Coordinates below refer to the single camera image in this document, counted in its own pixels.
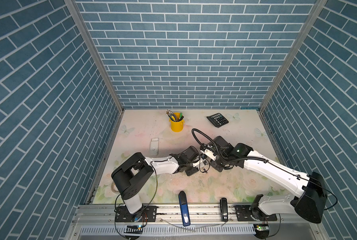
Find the white remote control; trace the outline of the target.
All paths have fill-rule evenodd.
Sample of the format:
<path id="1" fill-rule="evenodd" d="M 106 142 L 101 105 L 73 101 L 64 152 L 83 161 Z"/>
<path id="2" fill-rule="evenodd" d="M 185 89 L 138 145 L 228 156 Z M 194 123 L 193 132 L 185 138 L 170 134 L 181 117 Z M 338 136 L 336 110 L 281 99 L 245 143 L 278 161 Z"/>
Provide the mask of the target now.
<path id="1" fill-rule="evenodd" d="M 149 145 L 149 154 L 151 156 L 158 155 L 159 138 L 152 138 Z"/>

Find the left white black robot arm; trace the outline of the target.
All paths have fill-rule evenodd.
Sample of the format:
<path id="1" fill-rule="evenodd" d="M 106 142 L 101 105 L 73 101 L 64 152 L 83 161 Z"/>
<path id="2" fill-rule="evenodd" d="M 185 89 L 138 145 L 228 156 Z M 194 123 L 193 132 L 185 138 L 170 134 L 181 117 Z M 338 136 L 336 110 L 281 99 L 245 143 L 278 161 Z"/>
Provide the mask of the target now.
<path id="1" fill-rule="evenodd" d="M 136 214 L 144 209 L 138 193 L 150 177 L 183 172 L 190 177 L 199 172 L 203 161 L 203 157 L 193 146 L 179 154 L 170 154 L 162 158 L 145 157 L 138 152 L 117 167 L 111 178 L 128 212 Z"/>

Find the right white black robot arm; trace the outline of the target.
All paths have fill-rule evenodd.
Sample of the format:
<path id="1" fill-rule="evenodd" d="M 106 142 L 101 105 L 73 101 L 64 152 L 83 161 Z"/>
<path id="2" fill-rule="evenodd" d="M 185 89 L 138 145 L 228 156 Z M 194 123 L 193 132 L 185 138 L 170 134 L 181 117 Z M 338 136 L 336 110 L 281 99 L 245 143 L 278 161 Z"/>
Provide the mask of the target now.
<path id="1" fill-rule="evenodd" d="M 306 174 L 290 169 L 250 146 L 242 143 L 233 146 L 220 136 L 200 147 L 200 150 L 219 172 L 226 167 L 240 167 L 258 173 L 288 191 L 288 194 L 280 196 L 257 195 L 249 207 L 249 213 L 255 220 L 291 214 L 310 223 L 321 223 L 328 191 L 319 173 Z"/>

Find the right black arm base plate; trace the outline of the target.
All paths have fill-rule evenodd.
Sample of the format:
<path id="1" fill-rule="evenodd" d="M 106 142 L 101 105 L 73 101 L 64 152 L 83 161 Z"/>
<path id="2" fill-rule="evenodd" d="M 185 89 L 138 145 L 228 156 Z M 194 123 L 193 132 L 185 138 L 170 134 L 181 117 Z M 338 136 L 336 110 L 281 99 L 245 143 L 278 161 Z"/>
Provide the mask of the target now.
<path id="1" fill-rule="evenodd" d="M 236 217 L 239 222 L 276 222 L 276 214 L 266 215 L 259 208 L 249 205 L 234 205 Z"/>

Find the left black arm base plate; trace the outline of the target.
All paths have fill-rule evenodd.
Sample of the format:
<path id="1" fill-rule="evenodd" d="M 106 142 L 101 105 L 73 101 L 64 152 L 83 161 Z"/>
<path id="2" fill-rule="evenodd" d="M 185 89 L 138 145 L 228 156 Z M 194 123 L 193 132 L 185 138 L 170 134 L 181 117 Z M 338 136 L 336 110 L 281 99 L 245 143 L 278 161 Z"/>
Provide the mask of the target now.
<path id="1" fill-rule="evenodd" d="M 157 214 L 157 206 L 149 205 L 143 211 L 131 214 L 126 206 L 120 206 L 116 210 L 115 221 L 120 223 L 131 222 L 155 222 Z"/>

